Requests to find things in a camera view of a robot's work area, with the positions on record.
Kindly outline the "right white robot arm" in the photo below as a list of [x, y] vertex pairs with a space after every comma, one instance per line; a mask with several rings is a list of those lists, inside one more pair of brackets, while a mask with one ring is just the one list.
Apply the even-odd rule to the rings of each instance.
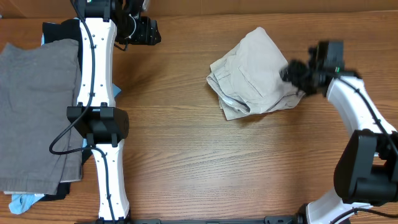
[[265, 223], [349, 223], [359, 212], [396, 219], [375, 208], [397, 201], [397, 130], [370, 99], [356, 70], [345, 68], [343, 42], [320, 41], [307, 63], [291, 60], [280, 77], [308, 95], [322, 93], [338, 111], [350, 139], [335, 167], [333, 188], [295, 215]]

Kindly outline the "beige shorts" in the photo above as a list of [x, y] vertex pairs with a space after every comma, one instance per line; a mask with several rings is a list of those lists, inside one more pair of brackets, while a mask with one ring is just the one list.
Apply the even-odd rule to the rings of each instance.
[[226, 119], [271, 113], [298, 105], [305, 93], [284, 82], [287, 60], [262, 27], [210, 65], [206, 81], [218, 95]]

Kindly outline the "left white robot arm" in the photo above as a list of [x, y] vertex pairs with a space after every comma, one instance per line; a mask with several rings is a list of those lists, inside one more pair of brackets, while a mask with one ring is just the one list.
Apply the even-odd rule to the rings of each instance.
[[157, 22], [142, 16], [148, 5], [148, 0], [72, 1], [82, 39], [81, 86], [67, 118], [86, 141], [80, 151], [92, 152], [95, 159], [100, 197], [97, 223], [132, 222], [123, 174], [129, 117], [116, 106], [113, 51], [161, 41]]

